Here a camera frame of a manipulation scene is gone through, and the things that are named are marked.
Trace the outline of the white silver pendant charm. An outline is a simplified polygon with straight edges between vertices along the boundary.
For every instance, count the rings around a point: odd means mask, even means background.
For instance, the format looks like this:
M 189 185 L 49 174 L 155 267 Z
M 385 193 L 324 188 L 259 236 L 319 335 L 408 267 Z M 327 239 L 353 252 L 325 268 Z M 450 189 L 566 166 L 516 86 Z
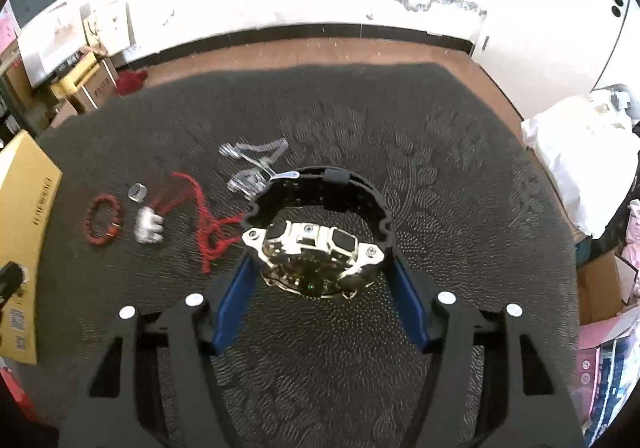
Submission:
M 137 213 L 134 237 L 140 244 L 157 244 L 164 238 L 164 219 L 153 208 L 143 206 Z

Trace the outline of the black patterned table cloth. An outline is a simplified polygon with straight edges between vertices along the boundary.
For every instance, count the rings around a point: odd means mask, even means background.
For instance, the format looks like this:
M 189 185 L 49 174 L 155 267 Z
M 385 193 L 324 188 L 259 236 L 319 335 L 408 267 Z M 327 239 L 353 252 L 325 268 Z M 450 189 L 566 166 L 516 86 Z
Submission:
M 17 375 L 62 446 L 582 446 L 570 231 L 446 70 L 204 74 L 40 145 Z

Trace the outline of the brown cardboard box right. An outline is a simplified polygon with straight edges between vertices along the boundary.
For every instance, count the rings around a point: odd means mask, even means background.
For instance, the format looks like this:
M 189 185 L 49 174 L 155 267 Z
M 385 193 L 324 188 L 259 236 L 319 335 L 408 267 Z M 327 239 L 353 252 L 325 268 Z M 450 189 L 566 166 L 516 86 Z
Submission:
M 614 318 L 624 307 L 614 251 L 577 269 L 579 324 Z

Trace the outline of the brown cardboard box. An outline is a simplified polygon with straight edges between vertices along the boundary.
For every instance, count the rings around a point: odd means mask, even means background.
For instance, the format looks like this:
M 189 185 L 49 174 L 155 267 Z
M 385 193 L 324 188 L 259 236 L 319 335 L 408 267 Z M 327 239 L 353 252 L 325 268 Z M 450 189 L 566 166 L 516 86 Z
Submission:
M 79 113 L 99 110 L 116 92 L 118 75 L 110 59 L 103 59 L 75 82 L 75 91 L 68 101 Z
M 614 318 L 624 307 L 614 251 L 577 269 L 579 324 Z

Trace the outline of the yellow cardboard box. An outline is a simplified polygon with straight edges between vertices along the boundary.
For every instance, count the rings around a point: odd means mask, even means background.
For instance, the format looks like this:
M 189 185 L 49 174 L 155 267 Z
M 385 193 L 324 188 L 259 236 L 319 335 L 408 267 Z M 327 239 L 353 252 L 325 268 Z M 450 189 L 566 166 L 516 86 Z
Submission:
M 50 90 L 62 100 L 75 94 L 100 68 L 100 61 L 92 50 L 80 49 L 56 69 Z

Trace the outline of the black and gold wristwatch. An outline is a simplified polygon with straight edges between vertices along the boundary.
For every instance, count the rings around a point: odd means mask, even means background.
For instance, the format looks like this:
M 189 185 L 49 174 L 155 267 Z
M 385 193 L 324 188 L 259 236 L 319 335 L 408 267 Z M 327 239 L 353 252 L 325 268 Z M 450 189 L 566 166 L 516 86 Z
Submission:
M 358 215 L 373 241 L 360 241 L 337 226 L 277 222 L 282 209 L 304 206 Z M 242 228 L 242 241 L 262 264 L 267 285 L 315 299 L 352 299 L 366 290 L 395 242 L 392 214 L 382 193 L 368 179 L 335 166 L 275 175 L 250 201 Z

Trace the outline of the pink packaged goods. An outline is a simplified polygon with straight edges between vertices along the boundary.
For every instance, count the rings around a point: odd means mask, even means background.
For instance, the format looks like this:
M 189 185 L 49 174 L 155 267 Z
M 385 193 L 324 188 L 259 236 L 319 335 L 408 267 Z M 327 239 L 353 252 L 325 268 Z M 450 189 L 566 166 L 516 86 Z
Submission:
M 587 447 L 614 422 L 638 382 L 638 306 L 580 327 L 572 399 Z

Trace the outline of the white printed plastic bag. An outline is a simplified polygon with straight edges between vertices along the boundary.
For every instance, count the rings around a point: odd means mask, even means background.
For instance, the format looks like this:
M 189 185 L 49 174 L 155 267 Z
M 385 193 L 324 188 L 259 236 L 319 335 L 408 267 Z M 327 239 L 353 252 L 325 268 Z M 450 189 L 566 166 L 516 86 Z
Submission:
M 569 96 L 521 122 L 523 141 L 549 174 L 573 226 L 602 237 L 636 175 L 639 137 L 625 91 Z

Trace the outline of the white door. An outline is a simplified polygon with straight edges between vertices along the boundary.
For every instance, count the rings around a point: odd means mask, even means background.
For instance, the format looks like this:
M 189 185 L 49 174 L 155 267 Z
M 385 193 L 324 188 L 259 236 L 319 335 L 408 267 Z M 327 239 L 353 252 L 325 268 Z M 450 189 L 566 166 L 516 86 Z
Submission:
M 488 12 L 472 59 L 522 119 L 590 91 L 611 58 L 630 0 L 504 0 Z

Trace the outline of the red cloth on floor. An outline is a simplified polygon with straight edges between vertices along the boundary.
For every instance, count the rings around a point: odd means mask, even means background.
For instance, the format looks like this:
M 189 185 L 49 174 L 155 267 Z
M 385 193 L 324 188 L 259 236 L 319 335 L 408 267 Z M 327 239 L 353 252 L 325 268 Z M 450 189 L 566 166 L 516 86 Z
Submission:
M 129 96 L 141 90 L 149 74 L 147 70 L 122 70 L 116 80 L 116 92 L 119 96 Z

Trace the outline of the yellow white storage box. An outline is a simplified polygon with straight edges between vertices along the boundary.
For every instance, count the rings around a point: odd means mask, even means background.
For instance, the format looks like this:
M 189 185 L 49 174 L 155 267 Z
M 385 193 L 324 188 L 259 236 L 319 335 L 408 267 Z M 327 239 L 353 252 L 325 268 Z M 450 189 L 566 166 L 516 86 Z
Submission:
M 36 287 L 49 216 L 63 174 L 25 130 L 1 151 L 1 263 L 23 281 L 1 309 L 1 356 L 37 362 Z

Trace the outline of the beige paper gift bag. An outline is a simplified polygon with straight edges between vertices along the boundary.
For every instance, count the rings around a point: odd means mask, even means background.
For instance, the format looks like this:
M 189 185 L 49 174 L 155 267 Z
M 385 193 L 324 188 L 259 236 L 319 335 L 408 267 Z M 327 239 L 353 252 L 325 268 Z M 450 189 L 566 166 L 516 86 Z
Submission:
M 82 22 L 88 46 L 102 56 L 115 56 L 132 45 L 128 7 L 124 2 L 104 4 Z

